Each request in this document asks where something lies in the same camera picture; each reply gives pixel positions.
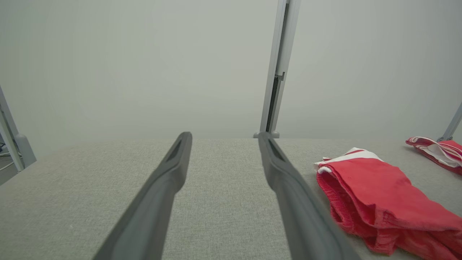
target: cable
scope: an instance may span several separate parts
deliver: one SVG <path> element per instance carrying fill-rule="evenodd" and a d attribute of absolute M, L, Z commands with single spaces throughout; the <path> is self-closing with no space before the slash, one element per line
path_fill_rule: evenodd
<path fill-rule="evenodd" d="M 8 168 L 9 166 L 11 166 L 11 165 L 13 165 L 13 164 L 14 164 L 14 162 L 13 162 L 13 161 L 12 161 L 12 162 L 10 162 L 10 163 L 8 163 L 8 164 L 7 164 L 5 167 L 1 168 L 1 169 L 0 169 L 0 171 L 3 171 L 3 170 L 5 170 L 6 168 Z"/>

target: white stripe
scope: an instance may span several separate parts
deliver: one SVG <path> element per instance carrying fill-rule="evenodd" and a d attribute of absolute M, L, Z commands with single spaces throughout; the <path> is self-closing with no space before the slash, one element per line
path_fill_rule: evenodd
<path fill-rule="evenodd" d="M 319 168 L 318 173 L 332 173 L 332 170 L 329 167 L 323 166 Z"/>
<path fill-rule="evenodd" d="M 435 159 L 438 160 L 439 163 L 447 165 L 449 167 L 453 167 L 453 168 L 456 168 L 458 166 L 462 167 L 462 155 L 460 155 L 459 153 L 457 153 L 456 151 L 452 150 L 449 147 L 452 147 L 455 150 L 459 150 L 458 148 L 456 148 L 456 147 L 454 147 L 452 145 L 448 145 L 448 144 L 442 145 L 442 144 L 439 144 L 439 143 L 435 142 L 434 140 L 432 140 L 430 138 L 421 137 L 421 136 L 416 136 L 414 138 L 411 138 L 410 141 L 415 143 L 415 142 L 418 141 L 418 139 L 425 139 L 425 140 L 431 141 L 433 143 L 433 144 L 431 144 L 429 146 L 416 145 L 415 147 L 419 148 L 420 150 L 422 150 L 422 151 L 426 152 L 427 154 L 433 156 Z M 456 159 L 453 159 L 453 158 L 449 157 L 446 153 L 449 153 L 449 154 L 452 154 L 452 155 L 458 157 L 459 160 L 456 160 Z"/>
<path fill-rule="evenodd" d="M 319 168 L 321 165 L 324 165 L 326 163 L 331 163 L 331 162 L 335 162 L 335 161 L 346 161 L 346 160 L 356 159 L 356 158 L 369 158 L 369 159 L 377 159 L 379 161 L 382 161 L 375 153 L 370 152 L 370 151 L 365 150 L 365 149 L 359 149 L 359 148 L 354 147 L 353 149 L 349 150 L 347 153 L 351 153 L 352 151 L 357 151 L 357 150 L 363 150 L 363 151 L 356 152 L 356 153 L 349 154 L 349 155 L 342 155 L 340 157 L 333 158 L 333 159 L 331 159 L 329 161 L 315 162 L 315 169 L 316 169 L 316 167 Z"/>

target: red and white cloth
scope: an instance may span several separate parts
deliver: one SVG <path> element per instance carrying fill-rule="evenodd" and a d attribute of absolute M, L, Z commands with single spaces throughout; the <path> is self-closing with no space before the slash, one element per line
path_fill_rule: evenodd
<path fill-rule="evenodd" d="M 462 175 L 462 145 L 453 140 L 435 142 L 426 137 L 411 137 L 406 143 L 439 166 Z"/>
<path fill-rule="evenodd" d="M 424 259 L 462 259 L 462 218 L 428 199 L 398 167 L 359 148 L 315 166 L 332 218 L 370 250 L 391 255 L 400 247 Z"/>

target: white wall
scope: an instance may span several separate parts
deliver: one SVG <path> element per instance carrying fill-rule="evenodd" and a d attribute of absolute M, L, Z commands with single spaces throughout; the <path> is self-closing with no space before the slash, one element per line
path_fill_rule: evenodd
<path fill-rule="evenodd" d="M 276 130 L 443 135 L 462 101 L 462 1 L 306 0 Z"/>
<path fill-rule="evenodd" d="M 0 86 L 38 158 L 79 142 L 186 130 L 250 138 L 276 8 L 277 0 L 4 0 Z"/>

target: floor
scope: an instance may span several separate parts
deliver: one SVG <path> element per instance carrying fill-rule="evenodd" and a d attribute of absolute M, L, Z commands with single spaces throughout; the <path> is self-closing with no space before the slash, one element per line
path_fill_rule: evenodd
<path fill-rule="evenodd" d="M 8 152 L 7 149 L 3 149 L 0 153 L 6 153 Z M 3 156 L 0 157 L 0 168 L 5 167 L 9 163 L 11 163 L 13 160 L 11 159 L 10 156 Z M 16 166 L 14 164 L 8 166 L 6 169 L 0 171 L 0 185 L 4 184 L 7 182 L 9 179 L 13 178 L 18 173 L 18 170 L 16 169 Z"/>

